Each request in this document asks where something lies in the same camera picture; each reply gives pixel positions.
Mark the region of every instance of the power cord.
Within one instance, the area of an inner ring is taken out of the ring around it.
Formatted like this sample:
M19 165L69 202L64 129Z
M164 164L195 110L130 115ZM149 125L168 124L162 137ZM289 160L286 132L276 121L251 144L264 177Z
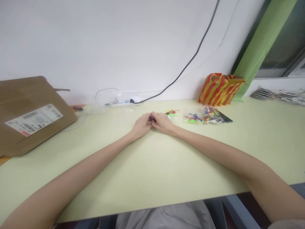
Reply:
M78 126L75 127L75 128L72 128L72 129L68 129L68 130L63 129L63 130L61 130L61 131L65 131L65 132L67 132L67 131L72 131L72 130L77 129L77 128L80 127L81 125L83 125L83 124L85 123L85 121L86 121L86 118L87 118L87 115L88 115L88 114L82 114L81 116L78 116L78 117L77 117L77 120L79 120L79 118L82 117L82 116L84 116L84 115L85 115L85 117L84 117L84 119L83 119L83 122L82 122L80 125L78 125Z
M192 60L197 56L197 53L198 53L199 50L200 50L201 44L202 44L204 38L206 37L206 35L207 35L207 33L208 33L208 31L209 31L209 29L210 29L210 27L211 27L211 24L212 24L212 22L213 22L213 19L214 19L214 16L215 16L215 13L216 13L216 10L217 10L217 7L218 7L219 2L220 2L220 0L217 0L217 3L216 3L216 6L215 6L215 9L214 9L214 12L213 12L211 21L210 21L210 23L209 23L209 26L208 26L207 29L206 29L206 32L204 33L204 35L203 35L203 37L202 37L202 39L201 39L201 42L200 42L200 44L199 44L199 46L198 46L198 49L197 49L195 55L194 55L194 56L191 58L191 60L187 63L187 65L184 67L184 69L181 71L181 73L178 75L178 77L177 77L170 85L168 85L162 92L160 92L159 94L154 95L154 96L152 96L152 97L150 97L150 98L148 98L148 99L145 99L145 100L143 100L143 101L141 101L141 102L135 102L133 99L130 99L130 102L131 102L131 103L134 103L134 104L143 103L143 102L145 102L145 101L147 101L147 100L150 100L150 99L152 99L152 98L154 98L154 97L157 97L157 96L161 95L163 92L165 92L165 90L168 89L171 85L173 85L173 84L177 81L177 79L179 79L179 77L180 77L181 74L184 72L184 70L189 66L189 64L192 62Z

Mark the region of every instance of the small toy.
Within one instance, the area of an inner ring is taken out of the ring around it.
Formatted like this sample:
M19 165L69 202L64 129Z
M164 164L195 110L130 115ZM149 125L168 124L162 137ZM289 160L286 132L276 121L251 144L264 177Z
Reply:
M154 120L156 121L154 118L152 118L151 116L148 117L150 119L150 121Z
M167 117L168 117L169 119L173 119L173 118L176 118L176 116L175 116L175 117L172 117L172 116L169 116L169 115L168 115Z
M176 114L176 111L179 111L179 110L169 110L167 111L166 113L164 113L165 115L169 115L171 117L174 117L174 115Z
M213 123L217 124L222 122L223 118L220 116L218 110L209 105L202 105L203 107L203 120L204 124Z
M190 123L194 123L194 122L202 122L202 117L200 114L192 114L192 113L189 113L187 116L185 115L184 117L186 117L187 119L185 120L185 122L190 122Z

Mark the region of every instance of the striped fabric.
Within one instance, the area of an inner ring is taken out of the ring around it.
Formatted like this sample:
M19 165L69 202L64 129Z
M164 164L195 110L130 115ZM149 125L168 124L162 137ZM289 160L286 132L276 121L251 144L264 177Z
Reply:
M240 76L209 74L199 94L198 102L216 107L228 105L245 82Z

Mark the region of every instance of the white cable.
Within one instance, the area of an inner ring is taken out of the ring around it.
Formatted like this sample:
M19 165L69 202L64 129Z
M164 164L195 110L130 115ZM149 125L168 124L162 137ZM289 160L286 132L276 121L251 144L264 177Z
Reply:
M117 89L117 88L115 88L115 87L110 87L110 88L105 88L105 89L99 90L99 91L97 91L97 93L95 94L95 102L96 102L96 96L98 95L98 93L99 93L100 91L107 90L107 89L115 89L115 90L117 90L118 92L120 92L119 89Z
M77 127L75 127L75 128L72 128L72 129L70 129L70 130L63 129L63 130L61 130L61 131L71 131L71 130L75 130L75 129L77 129L78 127L80 127L81 125L83 125L84 122L86 121L86 118L87 118L87 115L88 115L88 114L83 114L83 115L81 115L81 116L84 116L84 115L85 115L85 118L84 118L83 122L82 122L79 126L77 126Z

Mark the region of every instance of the forearm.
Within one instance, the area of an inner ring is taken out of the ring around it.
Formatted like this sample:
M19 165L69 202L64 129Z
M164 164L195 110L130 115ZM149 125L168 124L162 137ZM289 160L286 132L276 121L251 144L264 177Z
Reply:
M195 147L198 151L234 171L243 179L255 179L264 170L272 171L266 164L251 155L212 138L176 127L171 135Z
M83 159L25 200L3 223L3 228L49 228L73 198L135 139L127 134Z
M239 175L271 222L305 219L305 200L260 160L232 146L180 127L174 128L171 134Z

